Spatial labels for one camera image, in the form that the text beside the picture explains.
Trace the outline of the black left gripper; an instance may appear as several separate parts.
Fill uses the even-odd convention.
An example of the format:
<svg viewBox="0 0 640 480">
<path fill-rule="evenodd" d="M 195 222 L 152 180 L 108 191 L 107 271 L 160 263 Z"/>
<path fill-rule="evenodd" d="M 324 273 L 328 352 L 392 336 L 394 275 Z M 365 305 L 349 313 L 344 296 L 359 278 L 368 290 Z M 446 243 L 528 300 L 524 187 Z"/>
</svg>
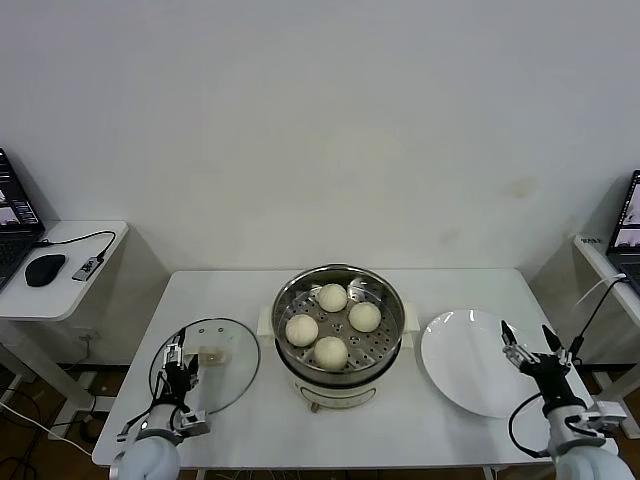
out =
<svg viewBox="0 0 640 480">
<path fill-rule="evenodd" d="M 199 382 L 199 355 L 195 354 L 184 365 L 183 345 L 186 328 L 181 328 L 169 340 L 163 353 L 163 371 L 165 381 L 158 402 L 188 409 L 185 403 L 186 394 Z"/>
</svg>

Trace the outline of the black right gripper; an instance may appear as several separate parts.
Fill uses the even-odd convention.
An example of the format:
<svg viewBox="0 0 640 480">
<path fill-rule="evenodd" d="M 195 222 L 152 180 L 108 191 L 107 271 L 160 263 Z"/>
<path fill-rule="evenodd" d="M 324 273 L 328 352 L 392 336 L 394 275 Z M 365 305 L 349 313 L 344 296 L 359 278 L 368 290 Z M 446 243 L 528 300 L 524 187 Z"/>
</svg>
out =
<svg viewBox="0 0 640 480">
<path fill-rule="evenodd" d="M 544 401 L 544 415 L 562 407 L 582 407 L 583 400 L 573 393 L 566 380 L 572 363 L 571 352 L 562 345 L 559 337 L 549 327 L 543 325 L 542 331 L 549 349 L 555 356 L 533 355 L 517 342 L 512 328 L 502 320 L 503 353 L 512 365 L 536 383 Z"/>
</svg>

